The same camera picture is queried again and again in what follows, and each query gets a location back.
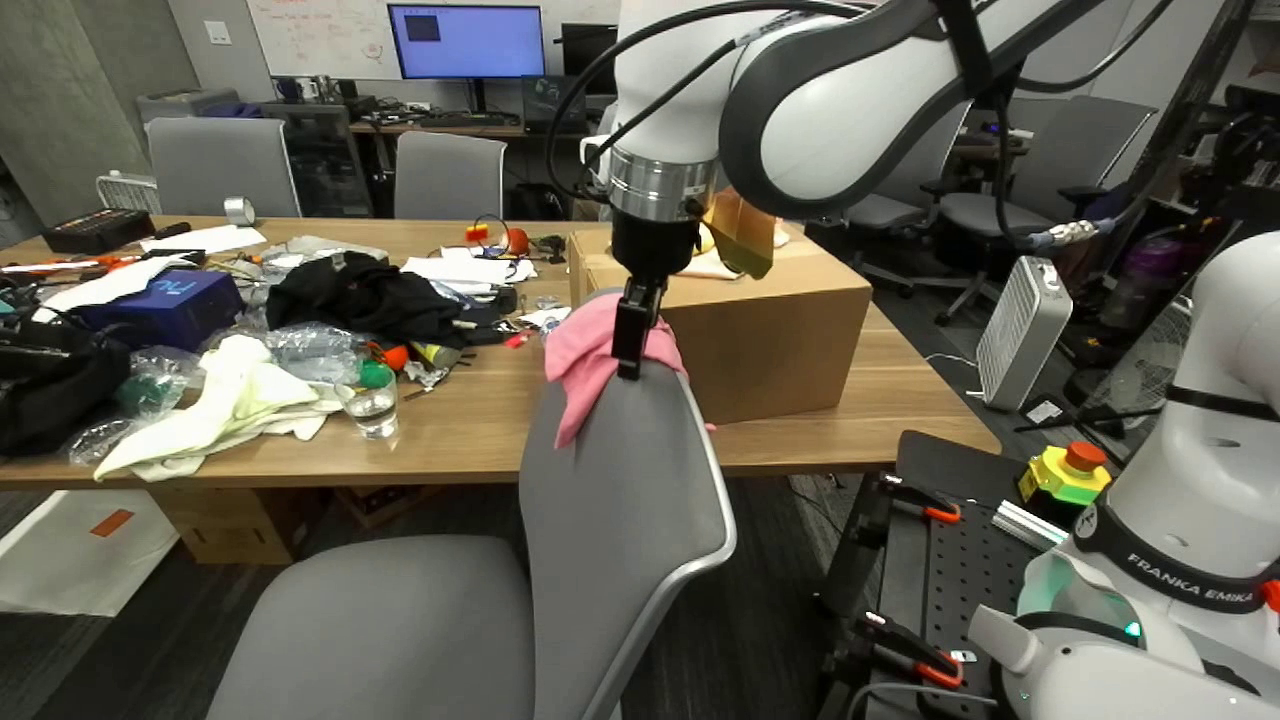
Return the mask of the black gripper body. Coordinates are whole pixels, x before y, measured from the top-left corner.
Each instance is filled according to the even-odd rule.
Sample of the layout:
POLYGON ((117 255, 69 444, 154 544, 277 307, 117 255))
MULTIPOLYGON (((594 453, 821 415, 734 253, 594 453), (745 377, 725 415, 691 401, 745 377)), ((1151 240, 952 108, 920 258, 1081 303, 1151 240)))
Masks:
POLYGON ((628 210, 613 219, 613 255, 628 268, 626 297, 635 310, 655 314, 670 281, 687 268, 697 240, 697 219, 662 224, 628 210))

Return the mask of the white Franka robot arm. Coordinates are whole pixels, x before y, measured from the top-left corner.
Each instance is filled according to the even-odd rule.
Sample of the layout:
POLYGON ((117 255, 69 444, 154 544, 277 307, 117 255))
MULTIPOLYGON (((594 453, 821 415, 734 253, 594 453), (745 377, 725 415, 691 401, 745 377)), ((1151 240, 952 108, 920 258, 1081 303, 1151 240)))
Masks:
MULTIPOLYGON (((613 350, 640 363, 713 179, 821 219, 866 200, 957 104, 1100 0, 620 0, 603 152, 628 268, 613 350)), ((1216 253, 1149 438, 976 609, 1018 720, 1280 720, 1280 235, 1216 253)))

